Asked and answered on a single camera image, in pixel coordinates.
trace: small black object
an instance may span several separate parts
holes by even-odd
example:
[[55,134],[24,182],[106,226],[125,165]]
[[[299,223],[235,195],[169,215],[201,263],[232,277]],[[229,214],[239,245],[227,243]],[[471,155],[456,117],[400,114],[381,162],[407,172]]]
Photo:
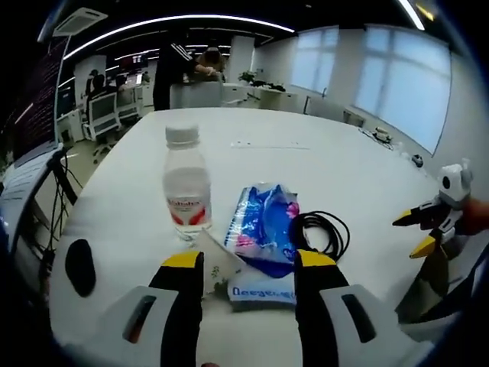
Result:
[[443,177],[443,187],[447,190],[450,188],[450,179],[447,176]]
[[81,297],[89,296],[95,287],[96,275],[92,249],[85,239],[78,239],[70,245],[64,268],[75,291]]
[[[346,241],[343,240],[341,233],[335,225],[326,217],[329,216],[340,222],[346,231]],[[317,251],[309,247],[309,243],[304,237],[304,229],[319,227],[328,233],[329,243],[322,251],[323,254],[329,256],[333,261],[338,261],[346,249],[350,245],[350,230],[348,226],[337,216],[316,210],[315,212],[302,213],[292,219],[289,225],[289,240],[298,249]]]
[[421,157],[419,154],[413,155],[411,160],[414,162],[416,167],[421,168],[423,166],[423,157]]

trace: white chair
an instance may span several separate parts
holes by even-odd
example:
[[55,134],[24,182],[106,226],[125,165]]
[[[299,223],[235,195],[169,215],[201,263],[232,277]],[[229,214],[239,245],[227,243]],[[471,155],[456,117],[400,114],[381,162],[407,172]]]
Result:
[[139,117],[140,113],[141,106],[138,101],[136,88],[127,88],[117,93],[117,114],[119,120]]
[[[121,121],[117,112],[117,93],[110,93],[89,102],[89,121],[83,124],[83,132],[91,141],[114,130],[121,128]],[[104,151],[110,151],[116,141],[106,142],[97,146],[93,154],[93,163],[99,161]]]

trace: person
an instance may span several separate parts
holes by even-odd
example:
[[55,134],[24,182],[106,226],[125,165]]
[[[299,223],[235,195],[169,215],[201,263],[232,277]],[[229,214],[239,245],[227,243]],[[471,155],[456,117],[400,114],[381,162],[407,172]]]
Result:
[[128,88],[126,84],[127,80],[128,78],[126,77],[126,75],[117,75],[115,77],[115,86],[118,92],[123,92]]
[[117,87],[114,86],[106,86],[105,85],[105,77],[103,74],[98,74],[93,77],[93,90],[89,93],[86,99],[86,117],[89,119],[89,109],[90,109],[90,101],[98,98],[100,96],[104,96],[105,94],[115,93],[117,92]]
[[90,72],[89,78],[86,80],[86,85],[85,85],[85,96],[88,96],[92,91],[93,91],[93,79],[99,75],[99,71],[97,69],[94,69]]
[[150,74],[149,74],[149,72],[145,71],[145,72],[143,73],[143,77],[141,78],[141,82],[142,82],[143,84],[149,84],[149,83],[150,83],[150,81],[151,81]]
[[197,63],[182,46],[186,35],[180,31],[167,32],[160,47],[156,76],[154,78],[153,104],[155,111],[170,109],[170,88],[183,82],[183,74],[194,72],[214,75],[212,67]]
[[[197,57],[197,62],[204,67],[212,67],[215,71],[223,73],[225,69],[225,58],[221,55],[217,45],[209,45],[207,50]],[[200,80],[216,80],[216,76],[197,76]]]

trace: white table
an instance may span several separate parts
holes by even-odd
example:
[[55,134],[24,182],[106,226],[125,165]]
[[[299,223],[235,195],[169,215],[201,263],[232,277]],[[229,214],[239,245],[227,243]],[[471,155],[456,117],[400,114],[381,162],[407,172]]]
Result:
[[[226,102],[243,102],[243,100],[247,99],[244,104],[239,104],[240,107],[297,112],[297,94],[295,93],[238,83],[224,83],[223,94]],[[250,100],[248,94],[255,96],[257,99]]]
[[57,119],[57,124],[60,141],[63,140],[60,133],[64,130],[70,130],[70,137],[75,143],[85,139],[82,129],[82,113],[79,109],[74,109],[67,114],[60,116]]
[[[406,208],[436,194],[436,182],[361,134],[312,116],[256,109],[178,109],[139,121],[100,164],[73,208],[57,249],[50,318],[62,346],[81,343],[101,314],[133,287],[148,285],[160,263],[184,249],[164,200],[165,125],[200,125],[202,152],[212,178],[211,233],[224,239],[241,188],[278,182],[299,194],[301,211],[322,209],[342,218],[351,244],[339,267],[395,307],[423,260],[409,259],[425,233],[394,228]],[[87,239],[97,284],[83,299],[64,270],[68,245]],[[297,366],[300,338],[292,312],[231,313],[203,304],[199,362],[221,365]]]

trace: coiled cable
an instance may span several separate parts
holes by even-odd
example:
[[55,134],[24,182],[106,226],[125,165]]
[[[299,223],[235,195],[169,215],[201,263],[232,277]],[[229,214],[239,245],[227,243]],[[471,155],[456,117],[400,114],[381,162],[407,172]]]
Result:
[[[343,239],[338,228],[327,217],[333,218],[345,228],[346,241]],[[309,251],[312,250],[317,252],[318,250],[309,246],[309,243],[304,235],[304,230],[312,227],[324,229],[328,234],[329,243],[321,252],[329,256],[333,261],[337,262],[350,245],[350,230],[348,226],[337,216],[321,210],[302,213],[292,219],[292,222],[289,225],[290,242],[295,245],[297,249]]]

